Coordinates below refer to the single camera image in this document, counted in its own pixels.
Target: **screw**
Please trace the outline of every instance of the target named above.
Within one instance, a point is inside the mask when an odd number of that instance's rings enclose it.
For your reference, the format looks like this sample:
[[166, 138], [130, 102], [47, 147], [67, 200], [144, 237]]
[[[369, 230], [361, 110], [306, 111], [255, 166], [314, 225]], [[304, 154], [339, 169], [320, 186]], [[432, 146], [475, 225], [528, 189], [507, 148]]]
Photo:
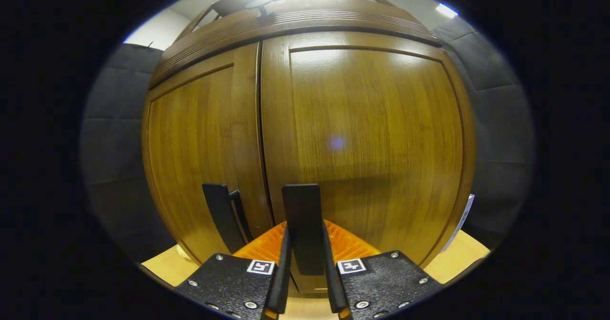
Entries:
[[368, 307], [369, 304], [370, 303], [368, 303], [368, 301], [360, 301], [360, 302], [356, 303], [356, 308], [363, 309], [363, 308]]
[[248, 301], [248, 302], [244, 303], [244, 306], [246, 306], [246, 308], [249, 308], [249, 309], [257, 309], [257, 307], [259, 307], [259, 305], [257, 305], [256, 303], [253, 303], [252, 301]]

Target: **wooden cabinet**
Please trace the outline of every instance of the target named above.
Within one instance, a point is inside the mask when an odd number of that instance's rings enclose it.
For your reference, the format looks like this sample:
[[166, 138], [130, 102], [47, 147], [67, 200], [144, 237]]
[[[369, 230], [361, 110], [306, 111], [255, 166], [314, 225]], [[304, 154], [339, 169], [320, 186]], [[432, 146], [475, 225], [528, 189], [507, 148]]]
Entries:
[[[228, 252], [202, 183], [240, 190], [254, 237], [285, 220], [284, 185], [318, 183], [325, 219], [426, 266], [473, 179], [474, 125], [455, 67], [429, 31], [388, 5], [267, 7], [266, 23], [241, 10], [188, 34], [153, 75], [143, 156], [165, 224], [202, 263]], [[299, 23], [307, 17], [315, 25]], [[300, 292], [325, 292], [323, 276], [294, 267]]]

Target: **ceiling light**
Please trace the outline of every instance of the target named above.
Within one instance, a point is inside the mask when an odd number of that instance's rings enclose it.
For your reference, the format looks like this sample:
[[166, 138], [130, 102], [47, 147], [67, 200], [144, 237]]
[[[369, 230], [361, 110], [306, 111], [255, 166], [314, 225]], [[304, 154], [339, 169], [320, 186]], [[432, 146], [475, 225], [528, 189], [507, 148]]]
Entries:
[[438, 4], [438, 7], [436, 7], [436, 10], [438, 10], [440, 12], [440, 14], [443, 14], [444, 16], [446, 16], [447, 18], [450, 18], [450, 19], [458, 14], [457, 12], [455, 12], [455, 10], [452, 10], [451, 8], [443, 5], [442, 3]]

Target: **wooden door panel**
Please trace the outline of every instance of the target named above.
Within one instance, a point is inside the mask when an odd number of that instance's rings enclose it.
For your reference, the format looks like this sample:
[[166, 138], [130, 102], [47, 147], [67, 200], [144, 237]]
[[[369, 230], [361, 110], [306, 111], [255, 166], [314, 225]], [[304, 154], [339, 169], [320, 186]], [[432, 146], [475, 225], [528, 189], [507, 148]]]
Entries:
[[[283, 185], [318, 183], [325, 219], [426, 263], [466, 205], [456, 204], [462, 119], [442, 55], [379, 34], [296, 34], [264, 42], [262, 69], [276, 221]], [[323, 290], [323, 279], [293, 274], [301, 291]]]
[[228, 253], [202, 183], [240, 190], [253, 237], [272, 226], [257, 120], [258, 46], [196, 64], [147, 96], [143, 155], [151, 193], [170, 233], [199, 263]]

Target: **wooden floor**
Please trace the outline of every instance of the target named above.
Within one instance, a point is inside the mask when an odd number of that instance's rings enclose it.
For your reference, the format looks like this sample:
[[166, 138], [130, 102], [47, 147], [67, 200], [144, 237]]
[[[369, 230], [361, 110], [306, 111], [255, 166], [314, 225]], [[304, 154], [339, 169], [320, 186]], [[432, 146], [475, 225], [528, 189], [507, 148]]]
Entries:
[[[438, 254], [424, 270], [438, 282], [446, 283], [488, 253], [489, 250], [480, 242], [459, 231], [449, 248]], [[174, 287], [199, 268], [192, 260], [179, 255], [177, 245], [142, 264]], [[337, 318], [337, 314], [331, 313], [327, 298], [288, 297], [286, 313], [280, 315], [281, 320], [336, 320]]]

